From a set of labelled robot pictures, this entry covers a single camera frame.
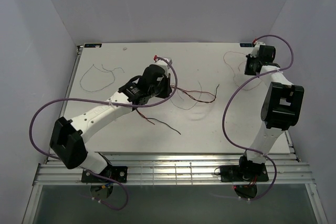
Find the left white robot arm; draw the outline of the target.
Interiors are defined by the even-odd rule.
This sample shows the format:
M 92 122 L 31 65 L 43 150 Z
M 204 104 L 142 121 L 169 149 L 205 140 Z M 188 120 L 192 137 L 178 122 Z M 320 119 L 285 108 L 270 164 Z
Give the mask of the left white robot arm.
M 170 67 L 170 62 L 159 59 L 103 104 L 72 119 L 60 117 L 51 135 L 51 149 L 68 169 L 88 169 L 98 181 L 107 181 L 111 177 L 111 164 L 102 154 L 87 150 L 86 143 L 117 118 L 146 107 L 151 98 L 169 99 L 172 93 Z

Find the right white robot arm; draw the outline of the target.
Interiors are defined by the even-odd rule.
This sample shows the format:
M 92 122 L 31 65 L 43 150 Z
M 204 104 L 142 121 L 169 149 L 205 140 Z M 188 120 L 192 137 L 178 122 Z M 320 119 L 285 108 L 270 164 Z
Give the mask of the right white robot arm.
M 259 75 L 268 87 L 262 104 L 261 127 L 250 146 L 239 159 L 238 177 L 250 180 L 263 173 L 266 155 L 276 140 L 299 120 L 304 88 L 287 80 L 279 65 L 274 63 L 276 49 L 263 42 L 257 42 L 247 55 L 245 75 Z

